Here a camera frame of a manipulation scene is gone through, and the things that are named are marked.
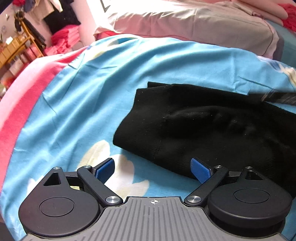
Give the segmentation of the black knit pants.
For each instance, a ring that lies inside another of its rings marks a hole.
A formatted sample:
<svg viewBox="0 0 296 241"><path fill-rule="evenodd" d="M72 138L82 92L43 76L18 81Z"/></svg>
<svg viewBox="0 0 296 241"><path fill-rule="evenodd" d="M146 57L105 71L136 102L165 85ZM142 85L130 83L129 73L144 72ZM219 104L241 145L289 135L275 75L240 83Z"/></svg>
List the black knit pants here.
<svg viewBox="0 0 296 241"><path fill-rule="evenodd" d="M149 82L113 143L187 177L192 158L231 171L251 166L295 196L295 114L243 94Z"/></svg>

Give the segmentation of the blue floral bed sheet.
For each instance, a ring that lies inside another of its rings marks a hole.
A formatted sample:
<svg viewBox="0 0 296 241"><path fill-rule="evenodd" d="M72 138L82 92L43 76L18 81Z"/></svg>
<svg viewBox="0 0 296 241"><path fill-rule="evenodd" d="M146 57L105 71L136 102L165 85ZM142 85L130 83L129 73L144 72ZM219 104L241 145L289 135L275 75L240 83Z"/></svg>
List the blue floral bed sheet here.
<svg viewBox="0 0 296 241"><path fill-rule="evenodd" d="M114 158L107 186L128 196L187 196L194 179L112 143L148 82L192 84L247 94L295 91L295 68L236 48L123 34L92 43L43 90L20 131L1 189L1 215L14 240L25 232L20 204L55 166L75 171Z"/></svg>

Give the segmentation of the pink red blanket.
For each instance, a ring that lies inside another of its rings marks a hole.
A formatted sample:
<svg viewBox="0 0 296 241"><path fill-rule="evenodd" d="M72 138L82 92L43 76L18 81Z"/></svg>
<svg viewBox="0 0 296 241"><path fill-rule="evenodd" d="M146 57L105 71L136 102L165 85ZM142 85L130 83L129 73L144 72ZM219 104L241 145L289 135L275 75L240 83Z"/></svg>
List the pink red blanket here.
<svg viewBox="0 0 296 241"><path fill-rule="evenodd" d="M35 59L15 79L1 100L1 186L3 186L13 148L30 112L53 78L86 47Z"/></svg>

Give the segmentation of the red folded clothes pile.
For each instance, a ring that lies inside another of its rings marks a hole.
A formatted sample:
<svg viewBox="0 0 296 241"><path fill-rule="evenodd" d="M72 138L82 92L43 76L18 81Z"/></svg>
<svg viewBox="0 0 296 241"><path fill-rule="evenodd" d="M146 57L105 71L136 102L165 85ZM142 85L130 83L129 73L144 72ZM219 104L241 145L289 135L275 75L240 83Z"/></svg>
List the red folded clothes pile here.
<svg viewBox="0 0 296 241"><path fill-rule="evenodd" d="M65 54L79 41L79 26L68 25L51 36L52 45L44 50L44 55Z"/></svg>

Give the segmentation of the teal grey striped pillow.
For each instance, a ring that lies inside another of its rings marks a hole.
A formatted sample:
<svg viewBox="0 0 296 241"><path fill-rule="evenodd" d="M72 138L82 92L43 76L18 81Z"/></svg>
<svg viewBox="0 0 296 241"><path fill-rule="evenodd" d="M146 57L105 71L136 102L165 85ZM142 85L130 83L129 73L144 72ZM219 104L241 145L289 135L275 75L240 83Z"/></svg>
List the teal grey striped pillow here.
<svg viewBox="0 0 296 241"><path fill-rule="evenodd" d="M268 21L277 31L280 43L275 60L295 68L295 32L286 29L272 21Z"/></svg>

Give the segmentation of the grey pink pillow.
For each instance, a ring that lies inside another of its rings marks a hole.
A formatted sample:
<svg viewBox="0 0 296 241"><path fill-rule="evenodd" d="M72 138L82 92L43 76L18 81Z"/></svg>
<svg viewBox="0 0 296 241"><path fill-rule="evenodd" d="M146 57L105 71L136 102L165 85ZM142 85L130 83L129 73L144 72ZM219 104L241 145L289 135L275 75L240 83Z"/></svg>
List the grey pink pillow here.
<svg viewBox="0 0 296 241"><path fill-rule="evenodd" d="M282 43L275 28L231 1L113 1L95 39L107 35L172 37L239 48L272 59Z"/></svg>

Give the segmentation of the wooden shelf rack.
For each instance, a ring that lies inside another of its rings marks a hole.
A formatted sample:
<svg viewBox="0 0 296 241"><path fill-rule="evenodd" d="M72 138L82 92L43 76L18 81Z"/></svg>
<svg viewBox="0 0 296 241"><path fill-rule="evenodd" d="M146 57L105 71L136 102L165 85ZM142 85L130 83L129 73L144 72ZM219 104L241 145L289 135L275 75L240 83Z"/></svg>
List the wooden shelf rack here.
<svg viewBox="0 0 296 241"><path fill-rule="evenodd" d="M1 76L17 76L27 65L43 56L45 38L27 20L23 11L14 14L16 36L1 43Z"/></svg>

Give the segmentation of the hanging dark clothes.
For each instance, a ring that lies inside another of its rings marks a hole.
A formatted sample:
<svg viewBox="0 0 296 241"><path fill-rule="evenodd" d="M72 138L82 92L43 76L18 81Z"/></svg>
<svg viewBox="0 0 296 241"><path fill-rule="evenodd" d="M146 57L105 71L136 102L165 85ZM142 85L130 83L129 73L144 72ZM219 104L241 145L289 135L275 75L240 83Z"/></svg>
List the hanging dark clothes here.
<svg viewBox="0 0 296 241"><path fill-rule="evenodd" d="M19 8L16 15L23 19L27 27L33 25L25 15L29 15L36 24L45 22L51 34L67 26L81 25L72 3L73 1L12 1L12 4Z"/></svg>

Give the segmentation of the red fabric at headboard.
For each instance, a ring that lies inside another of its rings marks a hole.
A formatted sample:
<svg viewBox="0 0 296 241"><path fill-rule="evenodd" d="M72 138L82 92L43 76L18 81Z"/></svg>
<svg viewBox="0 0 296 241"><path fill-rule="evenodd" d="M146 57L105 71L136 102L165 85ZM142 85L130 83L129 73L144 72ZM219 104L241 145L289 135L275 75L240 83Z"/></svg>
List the red fabric at headboard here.
<svg viewBox="0 0 296 241"><path fill-rule="evenodd" d="M288 18L282 20L283 26L292 31L296 31L296 7L293 4L279 4L288 14Z"/></svg>

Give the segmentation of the pink bolster pillow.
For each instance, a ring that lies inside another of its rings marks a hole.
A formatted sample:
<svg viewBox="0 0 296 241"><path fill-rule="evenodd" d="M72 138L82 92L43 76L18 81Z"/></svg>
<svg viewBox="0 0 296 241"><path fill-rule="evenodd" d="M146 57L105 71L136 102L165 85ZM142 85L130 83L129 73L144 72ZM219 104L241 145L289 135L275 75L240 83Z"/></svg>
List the pink bolster pillow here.
<svg viewBox="0 0 296 241"><path fill-rule="evenodd" d="M294 1L277 1L277 0L240 0L232 1L235 3L246 5L251 9L259 10L259 13L268 13L269 15L276 16L281 20L288 18L288 13L281 6L282 4L292 4L295 6Z"/></svg>

